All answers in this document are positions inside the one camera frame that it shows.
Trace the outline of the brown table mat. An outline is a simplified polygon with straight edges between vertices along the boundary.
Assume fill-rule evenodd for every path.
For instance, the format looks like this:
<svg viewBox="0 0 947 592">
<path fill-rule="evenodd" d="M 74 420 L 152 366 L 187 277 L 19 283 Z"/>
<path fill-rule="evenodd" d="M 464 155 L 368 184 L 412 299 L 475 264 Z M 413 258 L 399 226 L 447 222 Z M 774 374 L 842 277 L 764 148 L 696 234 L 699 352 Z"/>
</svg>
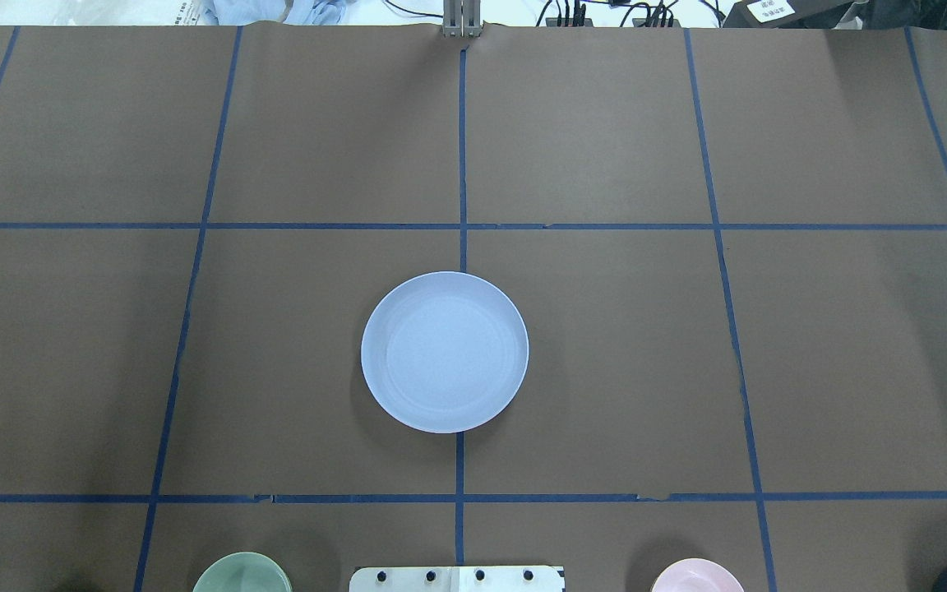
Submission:
<svg viewBox="0 0 947 592">
<path fill-rule="evenodd" d="M 529 329 L 461 433 L 360 363 L 442 271 Z M 247 550 L 928 590 L 947 31 L 0 26 L 0 590 Z"/>
</svg>

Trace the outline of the white mounting plate with bolts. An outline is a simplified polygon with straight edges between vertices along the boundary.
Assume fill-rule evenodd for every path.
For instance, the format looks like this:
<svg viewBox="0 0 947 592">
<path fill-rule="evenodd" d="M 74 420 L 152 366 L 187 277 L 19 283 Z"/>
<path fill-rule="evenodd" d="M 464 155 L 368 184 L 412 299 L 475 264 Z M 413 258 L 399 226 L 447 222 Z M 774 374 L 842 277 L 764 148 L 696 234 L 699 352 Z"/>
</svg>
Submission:
<svg viewBox="0 0 947 592">
<path fill-rule="evenodd" d="M 545 565 L 372 567 L 349 591 L 565 591 L 564 568 Z"/>
</svg>

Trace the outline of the blue plate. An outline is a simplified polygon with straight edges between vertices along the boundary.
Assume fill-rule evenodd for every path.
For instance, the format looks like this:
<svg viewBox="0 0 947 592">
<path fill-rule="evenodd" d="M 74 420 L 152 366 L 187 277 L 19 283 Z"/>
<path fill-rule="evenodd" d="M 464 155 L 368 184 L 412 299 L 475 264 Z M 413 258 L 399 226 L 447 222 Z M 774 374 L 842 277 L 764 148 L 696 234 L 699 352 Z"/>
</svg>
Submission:
<svg viewBox="0 0 947 592">
<path fill-rule="evenodd" d="M 432 272 L 395 286 L 363 330 L 366 386 L 393 419 L 425 433 L 483 426 L 515 400 L 529 367 L 529 329 L 492 282 Z"/>
</svg>

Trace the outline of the green bowl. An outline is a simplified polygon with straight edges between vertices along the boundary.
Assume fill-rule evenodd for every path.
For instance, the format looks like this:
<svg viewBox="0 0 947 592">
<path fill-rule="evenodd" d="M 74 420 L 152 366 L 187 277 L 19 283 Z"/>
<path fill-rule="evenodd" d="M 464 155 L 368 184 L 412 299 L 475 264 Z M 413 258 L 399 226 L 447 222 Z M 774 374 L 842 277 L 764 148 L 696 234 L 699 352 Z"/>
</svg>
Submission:
<svg viewBox="0 0 947 592">
<path fill-rule="evenodd" d="M 192 591 L 293 591 L 293 586 L 278 562 L 256 552 L 238 552 L 211 563 Z"/>
</svg>

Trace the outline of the black box with label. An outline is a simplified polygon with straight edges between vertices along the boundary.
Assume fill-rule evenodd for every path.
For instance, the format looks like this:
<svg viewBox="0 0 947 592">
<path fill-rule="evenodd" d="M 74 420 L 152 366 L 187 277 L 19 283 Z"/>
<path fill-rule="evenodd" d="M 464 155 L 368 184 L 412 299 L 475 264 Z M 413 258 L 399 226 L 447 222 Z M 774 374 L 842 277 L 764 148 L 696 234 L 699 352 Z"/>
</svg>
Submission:
<svg viewBox="0 0 947 592">
<path fill-rule="evenodd" d="M 737 1 L 723 29 L 833 29 L 852 1 Z"/>
</svg>

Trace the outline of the pink bowl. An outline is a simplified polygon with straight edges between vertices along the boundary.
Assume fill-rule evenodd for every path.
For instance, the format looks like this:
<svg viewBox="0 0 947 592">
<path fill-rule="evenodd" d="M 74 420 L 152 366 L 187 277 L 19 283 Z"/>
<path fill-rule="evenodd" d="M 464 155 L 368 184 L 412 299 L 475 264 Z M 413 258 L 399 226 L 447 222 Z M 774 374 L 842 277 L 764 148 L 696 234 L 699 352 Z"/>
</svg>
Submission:
<svg viewBox="0 0 947 592">
<path fill-rule="evenodd" d="M 650 591 L 744 591 L 737 578 L 720 563 L 703 558 L 685 558 L 667 566 Z"/>
</svg>

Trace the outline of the light blue cloth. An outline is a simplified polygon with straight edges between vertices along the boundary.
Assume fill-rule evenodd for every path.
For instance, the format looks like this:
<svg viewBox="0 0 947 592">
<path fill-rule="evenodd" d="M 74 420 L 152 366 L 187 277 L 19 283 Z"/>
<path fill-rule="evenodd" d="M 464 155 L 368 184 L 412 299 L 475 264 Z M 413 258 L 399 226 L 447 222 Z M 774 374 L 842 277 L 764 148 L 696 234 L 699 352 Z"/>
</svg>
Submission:
<svg viewBox="0 0 947 592">
<path fill-rule="evenodd" d="M 201 1 L 211 24 L 241 26 L 260 21 L 293 25 L 335 25 L 349 1 Z"/>
</svg>

